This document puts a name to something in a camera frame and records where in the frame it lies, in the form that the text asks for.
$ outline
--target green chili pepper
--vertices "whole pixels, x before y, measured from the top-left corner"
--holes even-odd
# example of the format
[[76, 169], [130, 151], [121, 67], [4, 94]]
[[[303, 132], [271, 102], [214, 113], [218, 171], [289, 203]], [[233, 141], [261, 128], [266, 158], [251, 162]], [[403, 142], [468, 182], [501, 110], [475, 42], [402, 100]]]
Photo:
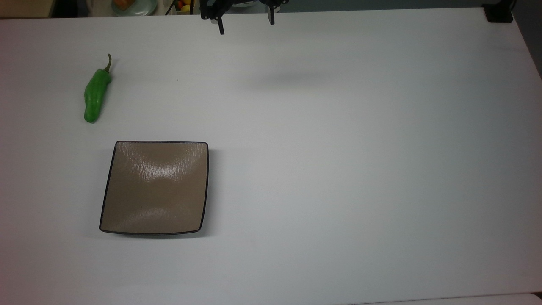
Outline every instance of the green chili pepper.
[[107, 85], [111, 82], [111, 75], [109, 74], [111, 54], [107, 56], [109, 56], [107, 67], [105, 69], [98, 69], [85, 88], [85, 121], [89, 123], [96, 122], [100, 116], [104, 94], [107, 90]]

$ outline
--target pepper stem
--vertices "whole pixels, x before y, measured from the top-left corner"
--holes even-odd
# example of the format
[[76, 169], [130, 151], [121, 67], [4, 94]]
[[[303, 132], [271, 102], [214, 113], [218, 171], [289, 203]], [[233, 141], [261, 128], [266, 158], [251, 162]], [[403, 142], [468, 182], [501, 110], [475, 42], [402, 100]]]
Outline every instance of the pepper stem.
[[109, 63], [107, 64], [107, 67], [105, 67], [104, 71], [109, 73], [109, 67], [111, 67], [111, 54], [108, 54], [109, 56]]

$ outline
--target table surface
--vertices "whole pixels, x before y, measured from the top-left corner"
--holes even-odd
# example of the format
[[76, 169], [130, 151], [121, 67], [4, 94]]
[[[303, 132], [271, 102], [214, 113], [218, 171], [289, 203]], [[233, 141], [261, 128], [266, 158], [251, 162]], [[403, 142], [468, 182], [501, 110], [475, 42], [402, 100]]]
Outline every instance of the table surface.
[[[482, 9], [0, 21], [2, 304], [542, 290], [542, 82]], [[113, 56], [100, 119], [83, 91]], [[205, 141], [200, 232], [98, 230], [119, 140]]]

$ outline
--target square plate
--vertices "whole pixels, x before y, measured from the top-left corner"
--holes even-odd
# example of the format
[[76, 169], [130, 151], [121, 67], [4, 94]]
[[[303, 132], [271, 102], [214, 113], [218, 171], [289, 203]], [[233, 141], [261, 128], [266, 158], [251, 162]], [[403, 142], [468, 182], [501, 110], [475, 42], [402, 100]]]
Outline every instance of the square plate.
[[207, 143], [118, 141], [100, 230], [160, 235], [197, 232], [203, 223], [208, 176]]

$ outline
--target cable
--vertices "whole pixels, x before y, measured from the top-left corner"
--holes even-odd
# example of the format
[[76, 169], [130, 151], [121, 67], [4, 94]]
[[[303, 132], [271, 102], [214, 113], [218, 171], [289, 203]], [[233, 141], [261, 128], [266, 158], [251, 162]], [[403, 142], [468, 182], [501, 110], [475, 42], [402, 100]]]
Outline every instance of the cable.
[[174, 5], [175, 5], [175, 0], [171, 1], [171, 5], [170, 5], [170, 8], [167, 9], [166, 16], [169, 15], [169, 12], [171, 11]]

